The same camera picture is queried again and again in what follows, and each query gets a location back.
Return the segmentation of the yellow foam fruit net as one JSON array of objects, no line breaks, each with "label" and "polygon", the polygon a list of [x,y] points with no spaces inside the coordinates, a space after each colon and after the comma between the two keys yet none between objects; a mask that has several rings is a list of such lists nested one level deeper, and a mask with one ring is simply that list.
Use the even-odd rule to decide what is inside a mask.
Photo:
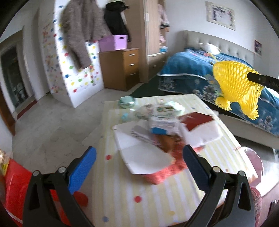
[{"label": "yellow foam fruit net", "polygon": [[256,120],[259,117],[258,99],[264,86],[250,81],[248,73],[258,75],[258,72],[237,61],[216,62],[212,71],[221,90],[215,104],[226,111],[231,111],[231,103],[238,103],[243,114],[251,120]]}]

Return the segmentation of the coral knitted glove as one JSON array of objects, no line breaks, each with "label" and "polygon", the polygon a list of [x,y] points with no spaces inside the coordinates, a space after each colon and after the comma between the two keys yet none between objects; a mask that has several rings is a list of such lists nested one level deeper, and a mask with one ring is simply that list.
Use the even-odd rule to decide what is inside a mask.
[{"label": "coral knitted glove", "polygon": [[150,184],[161,184],[170,176],[180,173],[187,168],[187,165],[183,159],[183,148],[185,146],[184,141],[179,136],[168,135],[155,135],[158,147],[173,159],[169,166],[152,174],[143,175],[143,178]]}]

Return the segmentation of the white cardboard sheet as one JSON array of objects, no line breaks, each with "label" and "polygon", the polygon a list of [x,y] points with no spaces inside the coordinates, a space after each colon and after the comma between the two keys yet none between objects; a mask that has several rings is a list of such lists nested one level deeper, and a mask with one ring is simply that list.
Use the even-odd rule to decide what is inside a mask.
[{"label": "white cardboard sheet", "polygon": [[145,142],[131,133],[136,122],[115,125],[114,138],[121,157],[132,174],[153,174],[170,166],[174,158],[159,147]]}]

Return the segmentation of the pink trash bag bin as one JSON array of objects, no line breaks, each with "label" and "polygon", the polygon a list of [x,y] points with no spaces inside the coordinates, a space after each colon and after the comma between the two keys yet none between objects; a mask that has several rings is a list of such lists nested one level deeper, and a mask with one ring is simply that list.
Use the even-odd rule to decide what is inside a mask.
[{"label": "pink trash bag bin", "polygon": [[239,153],[242,155],[242,158],[246,164],[246,174],[247,179],[250,185],[252,198],[254,201],[254,210],[255,210],[255,226],[259,226],[260,215],[262,210],[262,196],[257,186],[262,181],[263,174],[263,163],[261,158],[257,153],[249,147],[241,147]]}]

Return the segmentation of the beige tufted headboard bed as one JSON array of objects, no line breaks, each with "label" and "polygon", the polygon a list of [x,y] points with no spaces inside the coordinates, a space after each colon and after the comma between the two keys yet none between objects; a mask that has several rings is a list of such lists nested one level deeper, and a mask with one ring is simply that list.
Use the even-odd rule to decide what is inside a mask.
[{"label": "beige tufted headboard bed", "polygon": [[[238,57],[251,65],[254,64],[254,54],[251,51],[225,39],[187,30],[183,31],[183,38],[185,47],[198,48],[200,43],[211,43],[217,46],[222,53]],[[219,118],[235,136],[278,149],[278,137],[275,135],[253,126],[250,122],[240,119],[228,111],[219,110],[219,112]]]}]

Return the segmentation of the white pillow on bed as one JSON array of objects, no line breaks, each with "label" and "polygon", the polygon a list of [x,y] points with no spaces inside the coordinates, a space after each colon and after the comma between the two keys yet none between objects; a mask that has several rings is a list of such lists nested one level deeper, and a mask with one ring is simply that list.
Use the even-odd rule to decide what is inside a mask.
[{"label": "white pillow on bed", "polygon": [[219,48],[211,43],[199,43],[199,46],[205,52],[211,53],[213,55],[220,54]]}]

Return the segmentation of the blue floral bed blanket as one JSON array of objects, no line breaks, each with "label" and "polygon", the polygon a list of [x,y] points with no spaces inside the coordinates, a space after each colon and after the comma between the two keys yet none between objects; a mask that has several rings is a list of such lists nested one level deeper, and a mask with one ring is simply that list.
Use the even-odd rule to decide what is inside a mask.
[{"label": "blue floral bed blanket", "polygon": [[[225,53],[214,58],[203,50],[186,48],[169,57],[162,70],[158,73],[158,88],[162,91],[179,94],[195,94],[207,103],[214,104],[218,96],[217,88],[209,82],[213,78],[213,64],[216,61],[238,61],[247,66],[249,63]],[[278,136],[278,93],[264,88],[258,101],[259,117],[249,119],[241,111],[238,103],[231,104],[231,110],[225,111],[214,105],[222,114],[242,119],[252,125]]]}]

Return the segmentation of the dark red booklet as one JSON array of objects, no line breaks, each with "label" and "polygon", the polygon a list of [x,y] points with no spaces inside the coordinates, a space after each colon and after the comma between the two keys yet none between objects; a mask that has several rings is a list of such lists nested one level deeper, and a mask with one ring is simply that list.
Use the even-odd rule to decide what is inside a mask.
[{"label": "dark red booklet", "polygon": [[180,120],[181,123],[185,125],[185,127],[188,129],[188,131],[193,130],[194,128],[211,122],[214,120],[214,118],[210,115],[207,114],[202,114],[198,112],[192,112],[188,113],[182,116],[179,116],[178,119]]}]

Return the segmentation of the yellow striped dotted tablecloth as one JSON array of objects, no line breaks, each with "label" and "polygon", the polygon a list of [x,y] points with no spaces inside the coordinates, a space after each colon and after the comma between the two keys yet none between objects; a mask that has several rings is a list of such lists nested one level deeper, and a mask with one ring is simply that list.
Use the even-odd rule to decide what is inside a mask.
[{"label": "yellow striped dotted tablecloth", "polygon": [[[192,112],[216,119],[222,136],[194,150],[225,173],[242,170],[249,183],[258,178],[251,161],[223,122],[196,95],[154,96],[137,99],[137,104],[174,101]],[[183,161],[185,143],[180,138],[159,136],[162,155],[173,160],[168,167],[152,174],[132,174],[121,157],[114,132],[131,109],[119,107],[118,101],[104,104],[97,158],[93,166],[92,217],[95,226],[171,226],[187,221],[201,202],[200,191]]]}]

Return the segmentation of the clear plastic wrapper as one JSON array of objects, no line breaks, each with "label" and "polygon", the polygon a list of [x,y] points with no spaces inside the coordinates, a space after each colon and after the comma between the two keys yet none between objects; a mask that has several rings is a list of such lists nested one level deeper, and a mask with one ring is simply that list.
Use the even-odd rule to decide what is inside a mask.
[{"label": "clear plastic wrapper", "polygon": [[161,99],[156,104],[145,103],[144,105],[134,105],[129,109],[129,113],[125,113],[122,116],[124,122],[129,121],[131,116],[135,116],[140,120],[148,120],[154,116],[159,119],[169,119],[177,117],[184,113],[185,107],[175,101],[164,101]]}]

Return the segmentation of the white polka dot cabinet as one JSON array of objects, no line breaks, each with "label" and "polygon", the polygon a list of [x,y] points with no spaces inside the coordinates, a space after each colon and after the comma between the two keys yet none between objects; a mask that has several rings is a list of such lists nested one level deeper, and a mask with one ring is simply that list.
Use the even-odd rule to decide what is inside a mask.
[{"label": "white polka dot cabinet", "polygon": [[42,1],[39,8],[39,42],[50,93],[55,99],[76,108],[104,88],[98,42],[86,42],[92,64],[78,68],[65,43],[61,16],[68,1]]}]

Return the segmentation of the wooden wardrobe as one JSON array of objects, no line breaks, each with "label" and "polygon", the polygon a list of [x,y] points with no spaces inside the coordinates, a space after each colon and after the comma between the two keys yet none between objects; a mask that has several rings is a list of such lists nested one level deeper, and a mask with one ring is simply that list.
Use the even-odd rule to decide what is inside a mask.
[{"label": "wooden wardrobe", "polygon": [[165,1],[126,1],[129,6],[124,14],[131,41],[129,48],[139,48],[139,78],[147,83],[162,69],[167,53],[160,48],[166,46],[162,37],[166,37],[169,28],[163,28],[159,21],[158,5],[165,7]]}]

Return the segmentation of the brown wooden drawer cabinet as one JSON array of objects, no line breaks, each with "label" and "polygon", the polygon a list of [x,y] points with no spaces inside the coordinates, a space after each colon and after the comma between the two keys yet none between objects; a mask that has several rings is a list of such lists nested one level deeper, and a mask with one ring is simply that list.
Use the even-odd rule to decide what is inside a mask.
[{"label": "brown wooden drawer cabinet", "polygon": [[128,91],[140,82],[139,49],[99,53],[104,87]]}]

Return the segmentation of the black hanging coat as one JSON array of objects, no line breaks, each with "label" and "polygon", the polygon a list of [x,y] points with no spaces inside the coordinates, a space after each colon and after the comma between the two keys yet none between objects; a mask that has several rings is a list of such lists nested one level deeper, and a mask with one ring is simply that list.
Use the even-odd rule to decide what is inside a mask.
[{"label": "black hanging coat", "polygon": [[112,35],[127,35],[127,42],[130,42],[130,33],[122,18],[122,12],[128,8],[124,1],[111,1],[105,6],[104,20]]}]

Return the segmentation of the grey-brown fuzzy coat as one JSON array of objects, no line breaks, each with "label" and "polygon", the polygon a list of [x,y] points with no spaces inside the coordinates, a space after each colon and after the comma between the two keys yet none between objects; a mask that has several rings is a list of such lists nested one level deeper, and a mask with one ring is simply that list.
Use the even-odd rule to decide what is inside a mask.
[{"label": "grey-brown fuzzy coat", "polygon": [[86,42],[112,35],[104,20],[104,11],[96,1],[69,1],[63,10],[61,24],[65,42],[82,69],[92,64]]}]

